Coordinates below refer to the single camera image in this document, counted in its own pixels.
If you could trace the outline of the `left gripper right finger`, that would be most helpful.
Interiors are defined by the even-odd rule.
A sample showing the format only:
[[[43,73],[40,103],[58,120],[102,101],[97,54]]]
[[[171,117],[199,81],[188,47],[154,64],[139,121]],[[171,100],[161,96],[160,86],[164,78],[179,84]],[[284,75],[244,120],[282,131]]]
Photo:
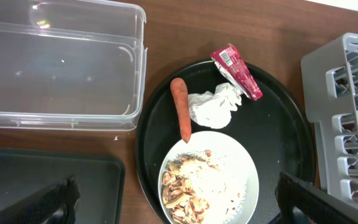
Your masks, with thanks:
[[[275,223],[358,223],[358,210],[293,175],[281,172]]]

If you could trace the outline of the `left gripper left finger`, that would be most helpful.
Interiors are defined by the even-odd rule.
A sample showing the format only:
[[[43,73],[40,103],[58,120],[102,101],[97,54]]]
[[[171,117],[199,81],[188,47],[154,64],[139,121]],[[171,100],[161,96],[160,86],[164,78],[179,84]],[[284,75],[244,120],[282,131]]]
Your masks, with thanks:
[[[80,190],[74,175],[0,211],[0,224],[74,224]]]

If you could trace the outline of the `white tissue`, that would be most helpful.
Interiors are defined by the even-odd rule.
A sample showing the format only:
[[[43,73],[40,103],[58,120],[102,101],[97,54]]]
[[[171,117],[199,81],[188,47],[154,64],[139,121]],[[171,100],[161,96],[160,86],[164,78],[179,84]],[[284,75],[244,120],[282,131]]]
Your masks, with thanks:
[[[241,106],[241,91],[230,83],[216,86],[215,92],[188,95],[190,118],[200,126],[222,129],[231,121],[231,112]]]

